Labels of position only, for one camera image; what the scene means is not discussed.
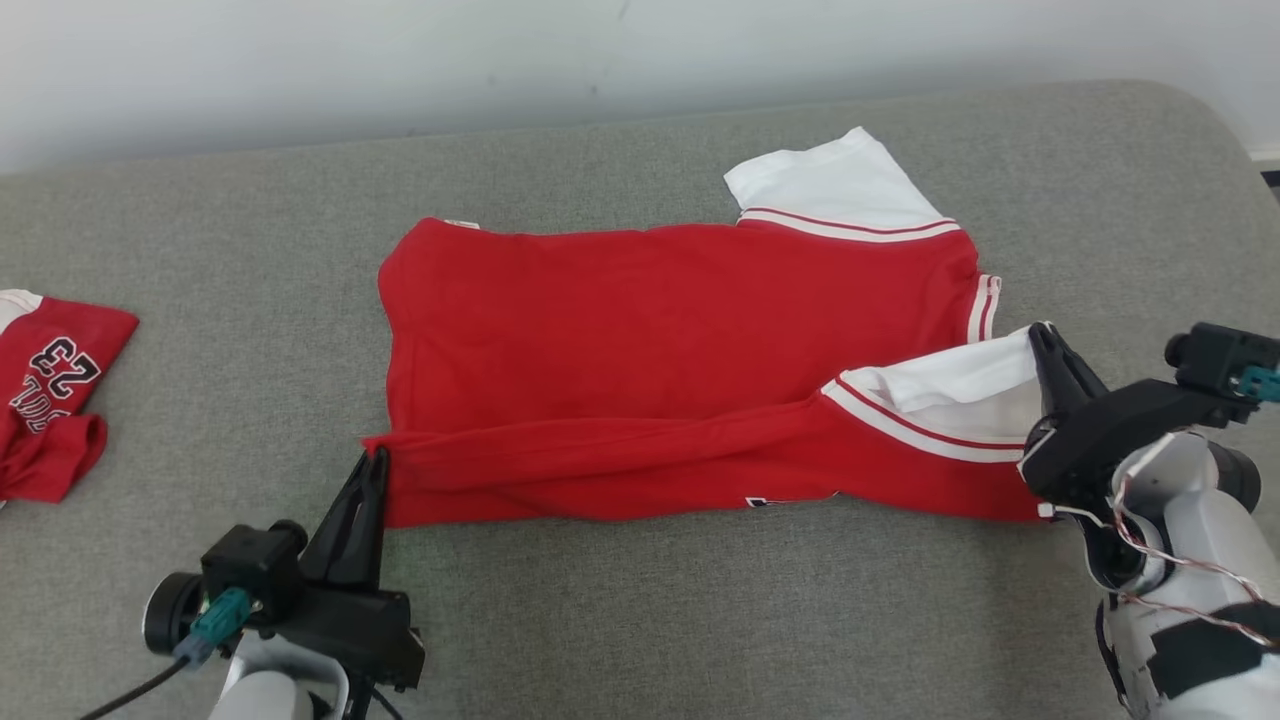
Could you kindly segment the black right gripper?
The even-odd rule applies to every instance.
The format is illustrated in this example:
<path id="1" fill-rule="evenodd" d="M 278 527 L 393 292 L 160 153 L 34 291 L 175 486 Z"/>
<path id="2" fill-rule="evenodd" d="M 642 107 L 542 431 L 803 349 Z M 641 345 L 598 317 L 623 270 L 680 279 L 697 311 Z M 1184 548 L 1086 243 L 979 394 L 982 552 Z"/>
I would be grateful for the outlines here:
<path id="1" fill-rule="evenodd" d="M 1055 325 L 1028 328 L 1042 416 L 1028 436 L 1020 475 L 1039 500 L 1096 509 L 1132 452 L 1187 427 L 1245 424 L 1258 402 L 1144 379 L 1108 392 Z"/>

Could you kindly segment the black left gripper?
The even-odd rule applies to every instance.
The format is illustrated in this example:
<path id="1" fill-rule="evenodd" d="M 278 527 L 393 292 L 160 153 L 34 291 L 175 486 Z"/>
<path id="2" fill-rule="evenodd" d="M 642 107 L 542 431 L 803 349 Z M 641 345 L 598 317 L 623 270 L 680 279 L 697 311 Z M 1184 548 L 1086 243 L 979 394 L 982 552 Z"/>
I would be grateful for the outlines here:
<path id="1" fill-rule="evenodd" d="M 300 556 L 311 584 L 280 621 L 289 642 L 396 691 L 419 688 L 426 651 L 410 597 L 379 591 L 390 455 L 364 452 Z"/>

